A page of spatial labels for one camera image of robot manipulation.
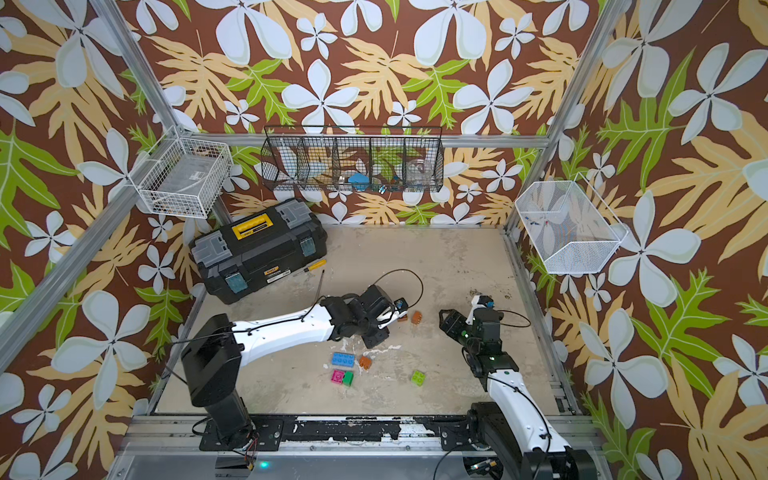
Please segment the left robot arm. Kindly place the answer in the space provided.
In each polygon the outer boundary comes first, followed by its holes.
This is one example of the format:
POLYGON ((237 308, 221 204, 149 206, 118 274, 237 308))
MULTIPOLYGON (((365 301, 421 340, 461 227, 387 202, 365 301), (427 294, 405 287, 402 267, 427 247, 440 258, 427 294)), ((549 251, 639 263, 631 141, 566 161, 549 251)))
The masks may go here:
POLYGON ((242 453, 258 444, 258 428, 236 390, 247 365, 300 345, 354 336, 376 346, 408 309, 405 299, 393 300, 371 285, 361 294, 321 296, 307 308, 277 317, 239 322, 225 314, 211 317, 182 343, 180 355, 190 401, 207 414, 203 436, 220 451, 242 453))

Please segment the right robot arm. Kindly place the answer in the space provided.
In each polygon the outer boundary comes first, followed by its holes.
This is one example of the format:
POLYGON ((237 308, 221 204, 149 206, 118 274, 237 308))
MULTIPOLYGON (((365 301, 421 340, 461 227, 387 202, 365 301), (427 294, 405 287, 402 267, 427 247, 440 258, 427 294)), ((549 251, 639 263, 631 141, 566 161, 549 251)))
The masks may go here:
POLYGON ((491 398, 468 411, 472 440, 490 447, 511 479, 597 479, 592 456, 556 431, 503 349, 503 316, 483 306, 470 316, 455 309, 439 312, 440 330, 461 346, 473 377, 491 398))

